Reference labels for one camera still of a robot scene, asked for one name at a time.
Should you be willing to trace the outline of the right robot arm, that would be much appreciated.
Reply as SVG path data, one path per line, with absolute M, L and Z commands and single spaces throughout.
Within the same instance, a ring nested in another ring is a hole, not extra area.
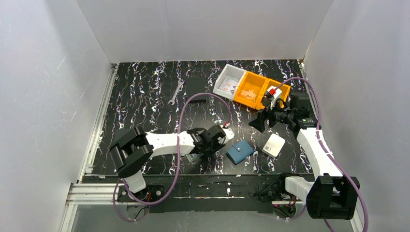
M 287 125 L 302 146 L 315 176 L 315 181 L 309 182 L 299 174 L 281 174 L 270 193 L 287 194 L 301 200 L 311 218 L 352 219 L 360 183 L 356 177 L 347 177 L 332 162 L 323 132 L 317 128 L 319 121 L 311 116 L 308 94 L 292 94 L 289 103 L 269 92 L 264 99 L 271 102 L 258 111 L 257 118 L 249 125 L 260 132 L 266 125 Z

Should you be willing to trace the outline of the blue leather card holder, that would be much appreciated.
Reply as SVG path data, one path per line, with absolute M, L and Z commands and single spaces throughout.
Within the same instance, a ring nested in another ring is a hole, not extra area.
M 246 140 L 241 140 L 226 151 L 226 155 L 234 165 L 238 165 L 253 153 L 254 149 Z

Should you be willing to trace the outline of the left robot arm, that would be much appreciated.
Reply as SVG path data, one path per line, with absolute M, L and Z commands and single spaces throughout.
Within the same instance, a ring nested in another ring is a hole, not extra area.
M 232 129 L 220 125 L 180 134 L 156 134 L 137 127 L 113 142 L 109 153 L 118 177 L 125 179 L 132 193 L 137 193 L 146 188 L 142 167 L 150 158 L 180 152 L 188 161 L 193 161 L 216 153 L 233 138 Z

